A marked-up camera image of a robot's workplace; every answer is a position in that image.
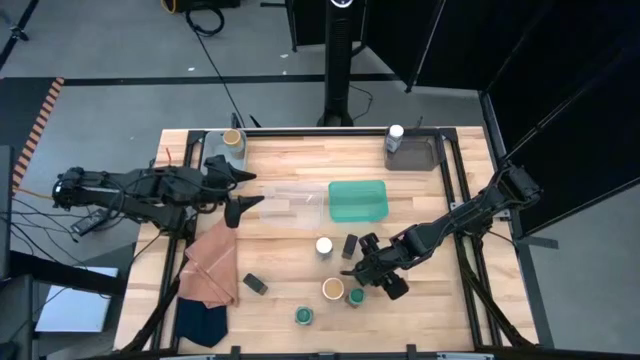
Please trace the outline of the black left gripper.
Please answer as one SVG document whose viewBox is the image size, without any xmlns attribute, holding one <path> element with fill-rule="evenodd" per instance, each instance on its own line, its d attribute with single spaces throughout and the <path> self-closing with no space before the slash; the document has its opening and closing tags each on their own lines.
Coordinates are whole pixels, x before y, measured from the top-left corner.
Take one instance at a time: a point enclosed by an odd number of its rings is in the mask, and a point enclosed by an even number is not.
<svg viewBox="0 0 640 360">
<path fill-rule="evenodd" d="M 215 155 L 205 159 L 206 174 L 196 169 L 186 169 L 185 174 L 192 193 L 187 205 L 197 212 L 211 213 L 217 206 L 225 205 L 224 220 L 229 228 L 237 228 L 241 216 L 251 207 L 264 200 L 263 196 L 251 196 L 231 199 L 230 192 L 235 183 L 256 178 L 254 173 L 233 167 L 224 155 Z"/>
</svg>

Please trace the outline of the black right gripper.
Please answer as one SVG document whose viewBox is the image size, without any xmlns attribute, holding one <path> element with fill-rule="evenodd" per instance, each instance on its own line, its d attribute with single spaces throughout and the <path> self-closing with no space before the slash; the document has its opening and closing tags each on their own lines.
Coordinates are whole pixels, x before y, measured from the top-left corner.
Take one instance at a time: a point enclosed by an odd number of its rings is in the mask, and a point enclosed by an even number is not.
<svg viewBox="0 0 640 360">
<path fill-rule="evenodd" d="M 408 292 L 409 286 L 393 271 L 409 269 L 425 260 L 424 233 L 424 227 L 409 228 L 386 247 L 378 245 L 379 238 L 375 233 L 364 235 L 358 243 L 363 257 L 371 257 L 376 274 L 355 270 L 342 271 L 341 274 L 354 277 L 362 286 L 381 287 L 391 300 L 396 300 Z"/>
</svg>

